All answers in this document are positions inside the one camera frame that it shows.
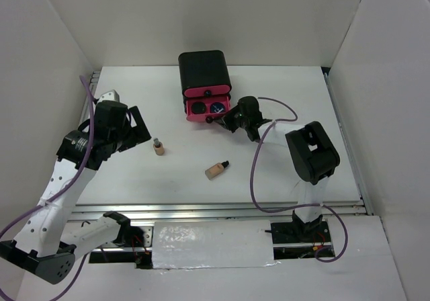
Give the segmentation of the navy round compact jar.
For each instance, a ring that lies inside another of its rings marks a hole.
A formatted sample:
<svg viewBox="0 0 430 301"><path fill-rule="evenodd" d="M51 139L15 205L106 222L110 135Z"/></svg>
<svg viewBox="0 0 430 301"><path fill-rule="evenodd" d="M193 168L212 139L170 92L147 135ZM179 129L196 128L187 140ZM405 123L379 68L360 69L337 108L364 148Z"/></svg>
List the navy round compact jar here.
<svg viewBox="0 0 430 301"><path fill-rule="evenodd" d="M221 114L226 111L226 107L221 102L214 102L210 105L210 113L211 114Z"/></svg>

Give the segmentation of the black lid powder jar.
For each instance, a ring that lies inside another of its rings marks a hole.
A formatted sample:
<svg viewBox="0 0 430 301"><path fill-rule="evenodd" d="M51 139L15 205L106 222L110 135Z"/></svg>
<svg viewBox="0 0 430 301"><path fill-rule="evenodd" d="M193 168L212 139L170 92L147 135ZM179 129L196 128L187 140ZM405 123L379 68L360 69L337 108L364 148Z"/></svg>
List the black lid powder jar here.
<svg viewBox="0 0 430 301"><path fill-rule="evenodd" d="M206 114L208 111L208 106L202 101L195 101L191 104L191 113L193 115Z"/></svg>

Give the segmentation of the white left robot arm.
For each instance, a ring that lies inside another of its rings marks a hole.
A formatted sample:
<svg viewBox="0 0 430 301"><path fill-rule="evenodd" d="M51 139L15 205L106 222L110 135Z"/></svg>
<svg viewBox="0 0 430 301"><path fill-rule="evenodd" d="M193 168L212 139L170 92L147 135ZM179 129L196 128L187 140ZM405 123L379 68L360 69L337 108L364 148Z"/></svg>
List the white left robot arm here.
<svg viewBox="0 0 430 301"><path fill-rule="evenodd" d="M58 284L75 261L108 243L131 247L145 232L125 215L108 211L97 220L65 232L81 194L101 164L114 153L151 139L136 106L119 101L115 91L103 94L90 118L69 132L57 151L51 179L35 211L10 241L1 242L1 257L50 284Z"/></svg>

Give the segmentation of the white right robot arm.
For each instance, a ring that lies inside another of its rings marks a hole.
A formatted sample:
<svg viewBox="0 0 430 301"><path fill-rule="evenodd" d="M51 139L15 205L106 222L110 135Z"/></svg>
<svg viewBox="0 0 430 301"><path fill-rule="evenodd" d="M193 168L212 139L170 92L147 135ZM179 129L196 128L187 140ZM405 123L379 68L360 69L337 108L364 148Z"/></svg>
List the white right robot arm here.
<svg viewBox="0 0 430 301"><path fill-rule="evenodd" d="M257 143L249 180L251 201L254 206L266 213L275 214L287 208L263 208L256 200L254 178L257 159L263 144L277 144L289 150L292 164L300 180L305 183L304 192L292 211L292 233L299 241L308 241L314 236L322 222L323 196L328 178L340 165L340 156L323 128L317 121L304 126L293 125L298 114L292 111L292 119L266 119L259 109L259 98L246 96L238 100L236 106L219 117L206 118L224 129L235 132L243 129L250 141Z"/></svg>

